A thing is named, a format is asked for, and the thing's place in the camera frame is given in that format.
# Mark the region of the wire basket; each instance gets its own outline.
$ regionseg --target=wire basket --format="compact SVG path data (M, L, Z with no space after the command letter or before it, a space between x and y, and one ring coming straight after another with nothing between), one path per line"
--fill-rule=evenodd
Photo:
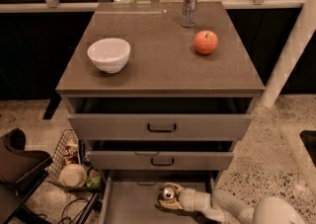
M62 183L59 182L60 172L63 169L62 160L64 158L64 151L66 147L66 143L70 140L74 139L78 141L78 146L83 143L78 140L77 135L72 129L65 129L60 137L60 140L57 144L57 147L52 155L52 164L47 168L48 177L46 179L47 182L52 183L53 185L63 189L67 192L95 192L100 191L100 188L89 188L86 186L82 187L66 187Z

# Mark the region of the speckled floor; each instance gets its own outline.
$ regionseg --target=speckled floor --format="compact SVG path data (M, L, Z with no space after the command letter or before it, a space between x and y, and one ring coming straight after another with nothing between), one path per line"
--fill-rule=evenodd
M43 120L48 101L0 101L0 135L20 127L27 134L27 148L52 154L64 129L71 128L63 103L52 120ZM316 168L299 133L316 130L316 96L280 96L267 109L256 105L253 121L244 139L234 150L235 158L217 186L235 194L252 206L267 195L287 200L306 223L316 223ZM27 206L58 223L63 208L73 199L89 198L89 193L66 193L43 183ZM84 202L68 208L65 215L74 217ZM86 223L95 223L93 212ZM21 223L13 219L10 223Z

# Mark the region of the drawer handle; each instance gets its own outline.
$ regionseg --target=drawer handle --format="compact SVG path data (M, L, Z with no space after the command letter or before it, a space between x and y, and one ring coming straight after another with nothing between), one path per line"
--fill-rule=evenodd
M161 164L161 163L155 163L154 159L151 159L151 165L152 166L173 166L175 164L175 159L171 159L170 163L166 163L166 164Z
M152 133L173 133L177 130L177 124L174 124L172 129L152 129L150 123L148 123L147 130Z

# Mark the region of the red apple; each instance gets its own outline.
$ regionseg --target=red apple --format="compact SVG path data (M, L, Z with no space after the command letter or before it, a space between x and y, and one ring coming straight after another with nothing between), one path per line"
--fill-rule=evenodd
M195 37L195 49L200 54L211 54L217 45L217 35L212 31L198 32Z

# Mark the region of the black chair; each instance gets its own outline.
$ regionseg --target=black chair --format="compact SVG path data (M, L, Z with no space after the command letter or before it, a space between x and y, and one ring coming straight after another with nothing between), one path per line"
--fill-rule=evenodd
M0 137L0 223L15 216L25 223L49 223L25 206L25 202L48 176L52 163L44 151L26 151L26 135L13 129Z

